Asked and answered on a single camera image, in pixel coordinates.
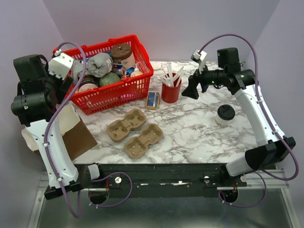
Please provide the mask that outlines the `brown paper bag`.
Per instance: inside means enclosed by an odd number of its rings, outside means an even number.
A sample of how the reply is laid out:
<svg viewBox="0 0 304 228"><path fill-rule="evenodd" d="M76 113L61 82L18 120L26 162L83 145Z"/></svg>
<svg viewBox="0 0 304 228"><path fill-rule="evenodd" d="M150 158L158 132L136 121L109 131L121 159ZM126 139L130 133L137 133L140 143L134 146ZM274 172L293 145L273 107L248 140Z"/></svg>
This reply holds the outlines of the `brown paper bag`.
<svg viewBox="0 0 304 228"><path fill-rule="evenodd" d="M60 132L71 160L97 145L97 142L73 105L68 103L57 116Z"/></svg>

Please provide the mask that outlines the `black plastic cup lid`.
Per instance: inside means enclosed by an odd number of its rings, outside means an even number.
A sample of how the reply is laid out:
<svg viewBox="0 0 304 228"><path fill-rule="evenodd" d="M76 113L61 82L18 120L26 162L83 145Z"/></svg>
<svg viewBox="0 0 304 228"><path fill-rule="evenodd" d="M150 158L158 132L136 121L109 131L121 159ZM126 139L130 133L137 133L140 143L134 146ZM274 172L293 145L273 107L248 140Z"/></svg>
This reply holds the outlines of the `black plastic cup lid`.
<svg viewBox="0 0 304 228"><path fill-rule="evenodd" d="M218 116L226 121L230 121L235 117L235 110L228 104L221 105L217 110Z"/></svg>

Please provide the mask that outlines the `white paper coffee cup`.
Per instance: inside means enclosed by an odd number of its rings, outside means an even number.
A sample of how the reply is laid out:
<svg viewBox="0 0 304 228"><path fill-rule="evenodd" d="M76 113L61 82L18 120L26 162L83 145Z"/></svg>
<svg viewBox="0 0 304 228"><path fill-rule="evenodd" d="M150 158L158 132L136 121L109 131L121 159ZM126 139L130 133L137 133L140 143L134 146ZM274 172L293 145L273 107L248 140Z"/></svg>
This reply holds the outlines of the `white paper coffee cup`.
<svg viewBox="0 0 304 228"><path fill-rule="evenodd" d="M228 125L230 120L226 120L221 118L219 115L216 115L215 117L215 123L220 127L226 127Z"/></svg>

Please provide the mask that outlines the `cardboard cup carrier tray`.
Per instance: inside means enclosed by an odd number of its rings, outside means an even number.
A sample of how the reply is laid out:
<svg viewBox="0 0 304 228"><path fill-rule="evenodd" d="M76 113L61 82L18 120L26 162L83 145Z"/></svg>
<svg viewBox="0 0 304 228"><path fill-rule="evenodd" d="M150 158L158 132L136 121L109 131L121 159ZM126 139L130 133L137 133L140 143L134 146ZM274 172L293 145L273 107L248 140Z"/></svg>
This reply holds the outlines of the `cardboard cup carrier tray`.
<svg viewBox="0 0 304 228"><path fill-rule="evenodd" d="M139 109L127 112L123 119L118 119L108 125L106 131L109 137L119 142L125 139L130 131L141 128L146 123L146 115Z"/></svg>

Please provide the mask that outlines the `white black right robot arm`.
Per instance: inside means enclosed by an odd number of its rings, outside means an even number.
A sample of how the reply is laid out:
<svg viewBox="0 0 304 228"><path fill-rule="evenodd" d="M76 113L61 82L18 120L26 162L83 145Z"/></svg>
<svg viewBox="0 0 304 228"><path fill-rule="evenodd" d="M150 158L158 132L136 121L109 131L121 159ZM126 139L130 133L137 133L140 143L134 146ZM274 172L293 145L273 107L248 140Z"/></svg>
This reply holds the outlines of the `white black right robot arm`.
<svg viewBox="0 0 304 228"><path fill-rule="evenodd" d="M286 137L285 133L276 126L271 129L269 121L273 117L267 106L263 104L262 95L257 95L260 87L255 84L255 74L252 70L241 70L238 49L235 47L217 50L218 70L209 70L206 66L206 52L195 50L191 59L199 67L188 78L188 86L181 93L192 99L198 99L197 86L206 92L209 86L226 87L237 99L245 111L254 131L257 147L247 150L244 155L223 167L218 180L224 186L235 182L236 176L249 173L281 162L288 154L288 148L295 147L293 137Z"/></svg>

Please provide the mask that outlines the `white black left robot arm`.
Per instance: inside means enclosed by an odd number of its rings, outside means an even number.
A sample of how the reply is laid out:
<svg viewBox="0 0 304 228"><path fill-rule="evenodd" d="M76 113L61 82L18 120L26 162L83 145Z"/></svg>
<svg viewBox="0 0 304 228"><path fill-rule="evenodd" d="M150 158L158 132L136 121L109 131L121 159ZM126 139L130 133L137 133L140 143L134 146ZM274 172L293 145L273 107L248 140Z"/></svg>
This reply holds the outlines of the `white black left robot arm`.
<svg viewBox="0 0 304 228"><path fill-rule="evenodd" d="M38 54L13 61L19 82L11 110L38 146L48 172L44 195L49 200L62 196L64 191L80 191L91 184L99 188L105 183L100 165L73 164L61 136L57 118L60 109L56 105L67 103L73 62L65 53L55 54L50 61Z"/></svg>

